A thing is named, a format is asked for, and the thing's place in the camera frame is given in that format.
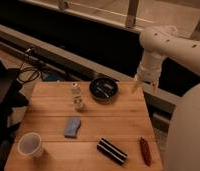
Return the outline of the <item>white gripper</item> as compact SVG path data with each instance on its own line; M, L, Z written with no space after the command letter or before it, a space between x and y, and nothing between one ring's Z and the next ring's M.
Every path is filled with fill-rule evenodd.
M158 80L161 76L162 64L166 57L155 52L144 52L134 77L132 93L134 93L143 82L151 82L152 92L157 93Z

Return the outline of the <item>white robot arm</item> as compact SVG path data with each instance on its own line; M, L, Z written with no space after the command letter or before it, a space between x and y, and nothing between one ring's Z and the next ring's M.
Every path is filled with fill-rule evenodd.
M149 82L156 91L161 76L162 64L170 58L200 77L200 41L177 36L172 25L150 26L139 35L143 55L134 76L132 92L144 82Z

